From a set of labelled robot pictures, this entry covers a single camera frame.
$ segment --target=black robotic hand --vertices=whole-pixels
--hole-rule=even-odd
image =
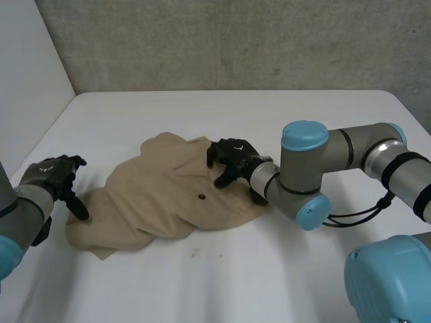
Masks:
[[[214,181],[214,185],[217,188],[224,188],[238,178],[245,178],[250,184],[251,174],[256,167],[264,162],[272,161],[272,159],[260,156],[248,141],[230,138],[211,143],[211,147],[207,150],[207,166],[212,167],[216,161],[224,164],[226,168],[223,174]],[[258,205],[268,204],[251,187],[250,195],[254,203]]]
[[[67,208],[79,219],[86,220],[89,217],[86,206],[79,200],[72,191],[75,173],[80,166],[87,165],[80,156],[68,157],[62,155],[57,158],[47,158],[36,164],[31,164],[20,184],[33,184],[42,187],[52,196],[54,202],[65,201]],[[32,246],[39,245],[44,241],[51,228],[51,217],[46,220],[38,236],[33,241]]]

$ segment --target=black band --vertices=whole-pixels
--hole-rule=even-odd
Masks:
[[[386,166],[385,170],[382,173],[382,177],[380,178],[380,181],[382,182],[382,185],[389,190],[389,181],[391,180],[392,174],[397,170],[399,166],[404,164],[405,162],[408,162],[412,159],[423,159],[427,162],[428,159],[426,159],[424,156],[420,155],[419,153],[414,153],[412,151],[408,151],[406,153],[400,153],[397,157],[394,158],[393,161],[389,163],[388,166]]]
[[[263,196],[264,196],[265,198],[267,198],[267,192],[268,192],[269,185],[271,185],[272,181],[273,181],[275,178],[277,178],[278,176],[280,176],[280,172],[275,173],[274,175],[272,175],[272,176],[271,176],[271,178],[270,178],[270,179],[268,180],[268,182],[266,183],[265,188],[264,188],[264,190],[263,190]]]
[[[347,132],[345,132],[343,129],[338,129],[338,131],[343,135],[345,142],[347,143],[347,148],[349,149],[349,158],[347,159],[347,164],[345,165],[345,168],[344,168],[345,170],[348,170],[353,163],[353,157],[354,157],[353,143],[349,135],[347,134]]]
[[[430,201],[431,201],[431,184],[429,184],[421,191],[415,203],[413,204],[413,212],[418,217],[420,217],[422,221],[425,221],[424,211]]]
[[[295,194],[295,195],[312,195],[312,194],[316,194],[318,191],[321,190],[321,186],[319,186],[318,188],[316,188],[315,190],[304,190],[304,191],[300,191],[300,190],[291,190],[290,188],[285,187],[282,183],[280,183],[280,186],[282,189],[284,189],[286,192],[290,193],[290,194]]]
[[[40,215],[41,215],[41,217],[42,217],[42,223],[44,223],[45,222],[45,215],[44,215],[44,213],[43,213],[43,210],[34,202],[34,201],[32,201],[32,200],[30,200],[30,199],[27,199],[26,197],[22,197],[22,196],[19,196],[18,197],[18,200],[21,200],[21,201],[24,201],[24,202],[28,202],[28,203],[30,203],[31,205],[33,205],[34,207],[36,207],[37,208],[37,210],[39,211],[39,213],[40,213]]]
[[[18,200],[15,200],[15,202],[13,202],[12,204],[10,204],[10,206],[8,206],[8,207],[6,207],[6,208],[4,208],[3,210],[0,211],[0,219],[2,217],[5,217],[9,213],[11,213],[17,207],[18,207]]]
[[[370,148],[365,152],[364,157],[362,157],[362,161],[361,161],[361,168],[362,168],[362,169],[364,169],[365,161],[366,161],[366,159],[367,159],[368,155],[370,155],[371,151],[373,151],[373,150],[374,150],[374,148],[377,148],[378,146],[380,146],[382,143],[384,143],[384,142],[386,142],[386,141],[389,141],[389,140],[398,140],[398,141],[399,141],[399,139],[397,139],[397,138],[385,138],[385,139],[382,139],[382,140],[377,141],[374,145],[372,145],[372,146],[371,146],[371,147],[370,147]]]

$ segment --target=beige cloth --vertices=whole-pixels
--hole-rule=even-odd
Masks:
[[[183,238],[196,227],[228,229],[262,214],[265,207],[253,204],[245,183],[214,187],[223,166],[207,168],[209,146],[205,137],[185,141],[172,133],[144,142],[141,155],[118,165],[104,188],[80,196],[90,218],[69,215],[69,243],[105,259],[156,237]]]

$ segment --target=black cable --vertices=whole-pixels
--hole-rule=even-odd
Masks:
[[[367,213],[372,212],[372,211],[377,210],[377,209],[378,209],[378,207],[377,207],[377,205],[375,205],[375,206],[369,208],[368,210],[365,210],[365,211],[362,211],[362,212],[357,212],[357,213],[352,213],[352,214],[343,214],[343,215],[330,214],[329,216],[330,217],[354,217],[356,215],[367,214]]]
[[[377,209],[373,213],[371,213],[369,216],[367,216],[367,217],[365,217],[362,220],[359,220],[357,222],[353,222],[353,223],[341,223],[341,222],[337,221],[336,224],[324,223],[323,225],[326,225],[328,227],[340,227],[340,228],[355,227],[359,224],[363,224],[363,223],[366,223],[366,222],[374,219],[381,211],[382,211],[382,209]]]
[[[354,227],[356,225],[366,223],[366,222],[370,221],[371,219],[374,219],[383,209],[386,209],[389,205],[391,205],[391,201],[393,200],[394,197],[395,197],[395,195],[392,192],[388,191],[388,193],[386,193],[386,195],[383,198],[378,200],[378,202],[375,206],[373,206],[373,207],[371,207],[365,211],[361,211],[361,212],[357,212],[357,213],[344,214],[344,215],[330,214],[328,216],[328,220],[332,221],[333,223],[324,222],[323,225],[325,225],[327,227],[345,228],[345,227]],[[369,212],[372,212],[369,216],[367,216],[367,217],[365,217],[365,218],[363,218],[357,222],[353,222],[353,223],[342,223],[342,222],[338,222],[337,220],[334,220],[334,218],[354,217],[357,215],[367,214]]]

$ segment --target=white wall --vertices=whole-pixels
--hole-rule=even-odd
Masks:
[[[0,161],[8,176],[74,97],[34,1],[0,0]]]

